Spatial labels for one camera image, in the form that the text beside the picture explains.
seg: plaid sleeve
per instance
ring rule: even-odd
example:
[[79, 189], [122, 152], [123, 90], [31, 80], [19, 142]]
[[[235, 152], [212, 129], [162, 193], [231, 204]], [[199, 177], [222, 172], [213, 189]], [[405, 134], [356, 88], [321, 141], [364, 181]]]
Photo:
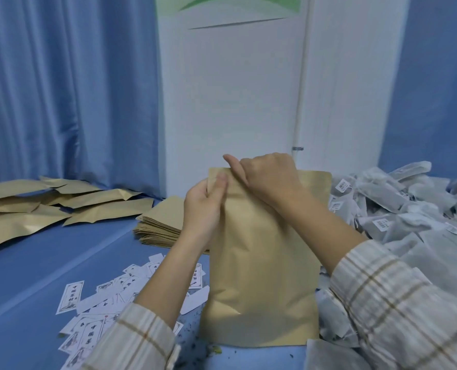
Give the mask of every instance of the plaid sleeve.
[[171, 370], [180, 353], [174, 332], [138, 304], [129, 304], [100, 339], [81, 370]]
[[457, 369], [457, 299], [373, 240], [337, 265], [331, 289], [378, 368]]

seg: standing kraft bag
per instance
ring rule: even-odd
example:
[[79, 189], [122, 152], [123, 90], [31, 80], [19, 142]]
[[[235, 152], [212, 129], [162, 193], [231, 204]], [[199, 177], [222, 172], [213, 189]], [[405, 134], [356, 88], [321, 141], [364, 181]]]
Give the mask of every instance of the standing kraft bag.
[[[200, 334], [240, 347], [305, 345], [307, 339], [317, 339], [319, 261], [295, 230], [230, 169], [210, 169], [209, 192], [219, 171], [229, 182], [210, 243], [210, 293]], [[299, 171], [299, 178], [327, 204], [330, 173]]]

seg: person's left hand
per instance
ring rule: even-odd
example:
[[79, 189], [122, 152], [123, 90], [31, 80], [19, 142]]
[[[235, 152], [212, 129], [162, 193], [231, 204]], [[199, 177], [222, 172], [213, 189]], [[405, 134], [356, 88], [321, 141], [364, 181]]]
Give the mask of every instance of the person's left hand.
[[208, 180], [202, 180], [189, 190], [184, 200], [184, 224], [181, 237], [186, 237], [199, 245], [201, 252], [206, 250], [220, 220], [220, 208], [228, 185], [227, 176], [217, 175], [217, 181], [208, 195]]

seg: green arc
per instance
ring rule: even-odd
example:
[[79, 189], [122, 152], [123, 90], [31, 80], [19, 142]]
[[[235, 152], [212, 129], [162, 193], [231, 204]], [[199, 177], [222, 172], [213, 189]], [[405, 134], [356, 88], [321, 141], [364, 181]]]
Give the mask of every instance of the green arc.
[[[212, 1], [212, 0], [194, 0], [189, 2], [188, 4], [182, 6], [182, 8], [179, 10], [186, 10], [188, 8], [191, 8], [196, 5], [200, 5], [204, 2], [207, 1]], [[262, 1], [268, 1], [276, 5], [280, 5], [281, 7], [291, 10], [293, 12], [298, 13], [300, 9], [300, 0], [262, 0]]]

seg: white wall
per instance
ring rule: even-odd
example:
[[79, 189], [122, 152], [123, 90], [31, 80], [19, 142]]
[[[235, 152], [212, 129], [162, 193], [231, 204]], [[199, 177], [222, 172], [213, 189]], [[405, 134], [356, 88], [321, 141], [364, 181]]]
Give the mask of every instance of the white wall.
[[376, 166], [410, 0], [314, 0], [297, 145], [300, 169]]
[[290, 152], [305, 32], [299, 16], [188, 30], [160, 17], [167, 195], [239, 158]]

